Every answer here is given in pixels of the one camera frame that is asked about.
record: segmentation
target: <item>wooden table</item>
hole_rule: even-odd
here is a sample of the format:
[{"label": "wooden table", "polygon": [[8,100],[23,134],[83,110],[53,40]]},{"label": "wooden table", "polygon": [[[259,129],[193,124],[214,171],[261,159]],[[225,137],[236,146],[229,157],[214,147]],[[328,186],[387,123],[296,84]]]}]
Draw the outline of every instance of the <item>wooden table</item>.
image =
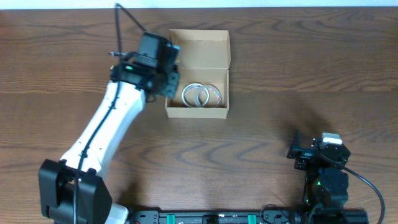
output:
[{"label": "wooden table", "polygon": [[[348,167],[398,222],[398,9],[132,10],[152,32],[222,29],[231,36],[227,119],[168,119],[148,104],[111,164],[124,205],[258,209],[300,203],[304,171],[285,158],[298,129],[339,133]],[[140,30],[122,18],[124,49]],[[0,12],[0,223],[51,223],[37,171],[60,159],[102,100],[116,50],[113,10]],[[346,208],[379,217],[376,194],[349,177]]]}]

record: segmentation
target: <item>box lid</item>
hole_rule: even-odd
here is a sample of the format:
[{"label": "box lid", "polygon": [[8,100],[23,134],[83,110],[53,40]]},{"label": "box lid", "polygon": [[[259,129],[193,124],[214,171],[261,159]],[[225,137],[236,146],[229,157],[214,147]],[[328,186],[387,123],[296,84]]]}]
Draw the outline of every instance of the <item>box lid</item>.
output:
[{"label": "box lid", "polygon": [[231,62],[227,30],[170,30],[170,39],[180,47],[180,68],[228,69]]}]

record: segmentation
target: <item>silver ring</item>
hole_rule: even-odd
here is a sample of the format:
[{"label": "silver ring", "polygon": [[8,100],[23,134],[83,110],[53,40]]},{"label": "silver ring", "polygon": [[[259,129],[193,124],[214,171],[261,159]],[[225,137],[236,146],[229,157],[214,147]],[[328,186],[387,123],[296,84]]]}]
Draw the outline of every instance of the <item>silver ring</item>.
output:
[{"label": "silver ring", "polygon": [[[203,86],[202,84],[200,84],[200,83],[191,83],[191,84],[189,84],[189,85],[187,85],[185,88],[184,88],[184,90],[182,90],[182,101],[184,102],[184,104],[187,106],[187,107],[191,107],[191,108],[193,108],[193,107],[195,107],[195,106],[192,106],[191,104],[189,104],[188,103],[188,101],[185,99],[185,94],[187,94],[188,93],[188,91],[190,91],[191,89],[193,89],[193,88],[200,88],[201,86]],[[210,94],[209,94],[209,91],[205,88],[205,89],[202,89],[201,91],[205,91],[205,93],[206,93],[206,95],[207,95],[207,98],[206,98],[206,101],[204,102],[204,104],[200,104],[200,102],[199,102],[199,100],[198,100],[198,104],[201,106],[201,107],[204,107],[208,102],[209,102],[209,98],[210,98]]]},{"label": "silver ring", "polygon": [[202,85],[201,87],[199,87],[198,92],[197,92],[197,94],[196,94],[196,96],[195,96],[195,104],[196,104],[196,106],[199,107],[199,108],[204,107],[204,105],[201,105],[200,102],[199,102],[199,93],[200,93],[202,90],[207,90],[207,89],[209,89],[210,91],[211,91],[211,90],[214,91],[214,94],[216,95],[217,100],[218,100],[218,101],[217,101],[216,108],[217,108],[217,107],[220,107],[221,104],[222,104],[221,93],[220,93],[220,91],[218,91],[218,89],[217,89],[215,86],[212,86],[212,85]]}]

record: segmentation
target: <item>white ring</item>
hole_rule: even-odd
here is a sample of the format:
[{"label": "white ring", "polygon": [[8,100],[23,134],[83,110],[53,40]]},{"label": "white ring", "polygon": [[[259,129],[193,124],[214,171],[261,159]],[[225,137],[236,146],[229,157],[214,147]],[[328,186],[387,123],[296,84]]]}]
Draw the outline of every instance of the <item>white ring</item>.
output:
[{"label": "white ring", "polygon": [[197,95],[195,96],[195,104],[196,104],[196,106],[199,107],[199,108],[204,107],[204,105],[201,105],[200,102],[199,102],[199,93],[202,90],[207,90],[207,89],[213,90],[214,94],[216,95],[216,97],[218,99],[216,108],[221,106],[221,104],[223,102],[223,100],[221,98],[221,93],[220,93],[220,91],[218,91],[218,89],[215,86],[212,86],[212,85],[202,85],[201,87],[199,87]]},{"label": "white ring", "polygon": [[[185,94],[187,94],[187,92],[188,91],[190,91],[191,89],[193,89],[193,88],[199,88],[199,87],[201,87],[201,86],[203,86],[202,84],[200,84],[200,83],[191,83],[191,84],[189,84],[189,85],[187,85],[185,88],[184,88],[184,90],[182,91],[182,101],[184,102],[184,104],[187,106],[187,107],[191,107],[191,108],[193,108],[194,106],[192,106],[191,104],[189,104],[188,102],[187,102],[187,100],[185,99]],[[201,107],[204,107],[208,102],[209,102],[209,98],[210,98],[210,94],[209,94],[209,91],[205,88],[205,89],[202,89],[202,91],[205,91],[205,93],[206,93],[206,95],[207,95],[207,98],[206,98],[206,101],[204,102],[204,104],[200,104],[200,103],[198,103]]]}]

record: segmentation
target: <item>cable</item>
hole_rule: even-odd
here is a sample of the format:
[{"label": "cable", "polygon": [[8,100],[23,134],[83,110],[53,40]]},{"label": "cable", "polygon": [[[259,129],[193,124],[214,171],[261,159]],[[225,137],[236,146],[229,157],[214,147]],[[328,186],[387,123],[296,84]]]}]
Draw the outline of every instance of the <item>cable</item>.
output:
[{"label": "cable", "polygon": [[[122,43],[121,43],[121,34],[120,34],[120,24],[119,24],[119,11],[118,9],[122,9],[129,17],[131,20],[133,20],[137,26],[139,26],[142,31],[146,31],[146,29],[132,16],[125,8],[123,8],[120,4],[116,3],[114,6],[114,16],[115,16],[115,24],[116,24],[116,36],[118,39],[118,50],[119,52],[122,52]],[[98,126],[96,129],[93,131],[93,134],[91,134],[89,140],[86,143],[86,146],[83,148],[80,154],[80,160],[79,164],[76,170],[76,176],[75,176],[75,186],[73,189],[73,223],[77,224],[78,223],[78,191],[79,191],[79,178],[80,178],[80,172],[81,168],[83,167],[83,161],[87,157],[87,150],[90,148],[91,142],[94,140],[94,137],[96,136],[97,132],[100,130],[102,125],[104,124],[106,118],[109,116],[111,111],[115,109],[116,105],[116,100],[119,98],[119,92],[120,92],[120,75],[122,73],[122,60],[123,56],[119,56],[119,73],[118,73],[118,86],[116,88],[116,92],[113,98],[113,101],[111,103],[111,106],[107,110],[106,114],[104,115],[103,119],[99,122]]]},{"label": "cable", "polygon": [[262,208],[261,211],[260,211],[260,217],[262,217],[262,219],[264,220],[264,222],[265,222],[266,224],[274,224],[274,223],[275,223],[275,220],[274,220],[273,223],[271,223],[271,222],[267,221],[267,220],[264,218],[265,209],[266,209],[267,207],[270,207],[270,206],[273,206],[273,207],[277,208],[277,209],[279,210],[279,212],[280,212],[285,218],[287,218],[287,221],[281,222],[281,224],[290,222],[289,216],[287,216],[287,215],[282,211],[282,209],[280,209],[278,206],[276,206],[276,205],[274,205],[274,204],[268,204],[268,205],[264,206],[264,208]]},{"label": "cable", "polygon": [[366,180],[363,176],[357,174],[355,171],[340,165],[338,163],[336,163],[335,161],[327,158],[326,156],[324,156],[320,151],[319,151],[319,155],[321,156],[321,158],[327,162],[329,162],[330,164],[337,166],[337,168],[343,169],[347,172],[349,172],[350,174],[354,175],[355,177],[359,178],[360,180],[362,180],[363,182],[365,182],[365,184],[368,184],[370,186],[370,188],[372,188],[374,190],[374,192],[377,194],[377,196],[379,197],[380,200],[380,206],[381,206],[381,210],[380,210],[380,216],[379,216],[379,221],[377,221],[377,224],[381,224],[381,222],[383,221],[384,218],[384,214],[386,212],[386,205],[384,204],[384,199],[383,196],[381,195],[380,191],[368,180]]}]

